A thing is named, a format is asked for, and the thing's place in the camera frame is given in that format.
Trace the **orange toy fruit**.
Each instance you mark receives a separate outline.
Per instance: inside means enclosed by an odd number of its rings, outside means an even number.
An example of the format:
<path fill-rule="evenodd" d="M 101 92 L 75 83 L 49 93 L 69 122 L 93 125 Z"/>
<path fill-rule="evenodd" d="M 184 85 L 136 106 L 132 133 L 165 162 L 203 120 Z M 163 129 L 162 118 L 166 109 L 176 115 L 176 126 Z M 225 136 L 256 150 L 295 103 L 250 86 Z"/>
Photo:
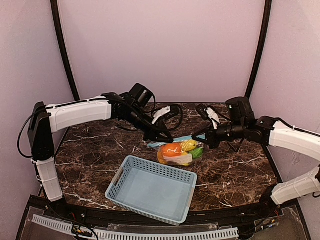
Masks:
<path fill-rule="evenodd" d="M 182 154 L 182 148 L 179 143 L 168 143 L 160 148 L 164 157 L 177 157 Z"/>

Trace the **green toy bitter gourd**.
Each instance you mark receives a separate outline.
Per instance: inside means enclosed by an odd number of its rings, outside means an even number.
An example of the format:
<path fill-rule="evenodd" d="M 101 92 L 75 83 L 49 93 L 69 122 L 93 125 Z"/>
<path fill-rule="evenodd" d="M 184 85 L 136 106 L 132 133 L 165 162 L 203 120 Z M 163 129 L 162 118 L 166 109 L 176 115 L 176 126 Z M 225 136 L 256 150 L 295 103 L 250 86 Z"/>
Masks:
<path fill-rule="evenodd" d="M 199 159 L 202 157 L 204 152 L 204 148 L 203 147 L 197 147 L 191 151 L 189 151 L 188 153 L 192 155 L 192 158 L 195 159 Z"/>

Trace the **clear zip bag blue zipper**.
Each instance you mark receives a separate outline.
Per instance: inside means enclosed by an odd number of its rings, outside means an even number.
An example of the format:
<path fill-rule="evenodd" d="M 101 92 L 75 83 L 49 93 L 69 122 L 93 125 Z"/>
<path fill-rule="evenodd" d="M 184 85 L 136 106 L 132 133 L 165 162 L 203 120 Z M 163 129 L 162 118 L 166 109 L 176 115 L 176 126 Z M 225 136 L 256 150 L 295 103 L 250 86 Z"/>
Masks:
<path fill-rule="evenodd" d="M 173 143 L 151 142 L 147 145 L 157 151 L 157 161 L 163 165 L 188 167 L 203 157 L 205 146 L 191 136 L 175 138 Z"/>

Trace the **orange yellow toy mango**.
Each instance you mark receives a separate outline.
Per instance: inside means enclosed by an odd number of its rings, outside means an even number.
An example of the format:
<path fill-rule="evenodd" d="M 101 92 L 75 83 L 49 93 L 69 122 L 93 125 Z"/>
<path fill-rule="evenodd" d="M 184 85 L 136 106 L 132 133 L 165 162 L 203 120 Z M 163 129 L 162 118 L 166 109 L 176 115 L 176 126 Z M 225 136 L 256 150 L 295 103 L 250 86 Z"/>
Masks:
<path fill-rule="evenodd" d="M 168 162 L 164 159 L 164 156 L 160 151 L 157 152 L 157 160 L 160 164 L 167 165 Z"/>

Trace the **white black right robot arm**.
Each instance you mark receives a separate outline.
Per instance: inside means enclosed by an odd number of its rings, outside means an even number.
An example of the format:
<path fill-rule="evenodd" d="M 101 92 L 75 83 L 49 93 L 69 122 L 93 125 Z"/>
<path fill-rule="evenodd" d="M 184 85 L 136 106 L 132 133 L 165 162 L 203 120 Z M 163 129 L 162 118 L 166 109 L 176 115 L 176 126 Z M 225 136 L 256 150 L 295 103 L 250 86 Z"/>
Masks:
<path fill-rule="evenodd" d="M 191 137 L 210 149 L 217 149 L 221 142 L 241 139 L 293 151 L 317 161 L 320 159 L 320 135 L 289 125 L 281 118 L 263 116 L 248 124 L 209 125 Z M 260 200 L 278 206 L 319 191 L 320 168 L 317 166 L 292 180 L 268 187 Z"/>

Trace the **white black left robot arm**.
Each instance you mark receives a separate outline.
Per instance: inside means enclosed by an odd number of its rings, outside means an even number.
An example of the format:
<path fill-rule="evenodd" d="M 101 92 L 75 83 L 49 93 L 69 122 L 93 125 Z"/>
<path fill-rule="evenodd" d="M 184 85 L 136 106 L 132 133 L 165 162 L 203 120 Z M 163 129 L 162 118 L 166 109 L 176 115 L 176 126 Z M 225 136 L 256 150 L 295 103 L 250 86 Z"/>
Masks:
<path fill-rule="evenodd" d="M 30 117 L 23 124 L 31 148 L 28 156 L 35 164 L 39 181 L 47 199 L 56 202 L 63 199 L 63 191 L 55 165 L 55 144 L 53 133 L 95 121 L 123 120 L 144 133 L 144 141 L 172 143 L 171 130 L 159 120 L 171 108 L 160 109 L 155 117 L 149 116 L 144 107 L 152 98 L 142 93 L 125 92 L 120 95 L 111 92 L 94 98 L 63 104 L 45 105 L 38 102 Z"/>

